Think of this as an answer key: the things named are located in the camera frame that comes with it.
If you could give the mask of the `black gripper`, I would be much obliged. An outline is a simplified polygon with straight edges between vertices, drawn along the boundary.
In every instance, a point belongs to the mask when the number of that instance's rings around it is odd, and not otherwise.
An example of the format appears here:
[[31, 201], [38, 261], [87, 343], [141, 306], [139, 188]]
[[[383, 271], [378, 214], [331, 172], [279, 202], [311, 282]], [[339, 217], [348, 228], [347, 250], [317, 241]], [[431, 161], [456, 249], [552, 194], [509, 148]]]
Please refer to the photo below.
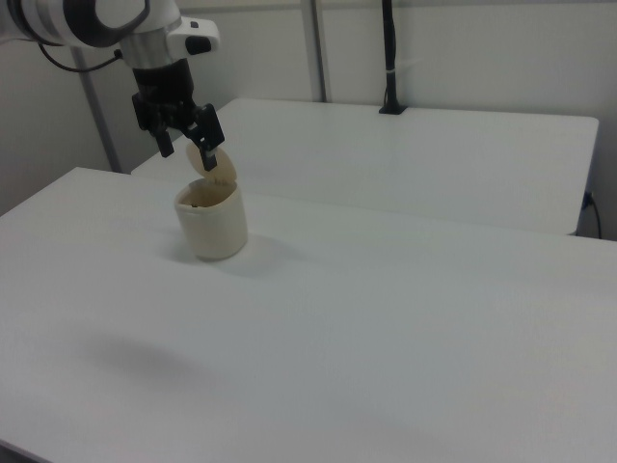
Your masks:
[[212, 104], [199, 106], [193, 99], [194, 82], [187, 59], [161, 68], [134, 68], [138, 93], [132, 96], [138, 126], [155, 138], [160, 154], [174, 153], [168, 133], [186, 134], [198, 148], [206, 172], [217, 167], [216, 149], [225, 141]]

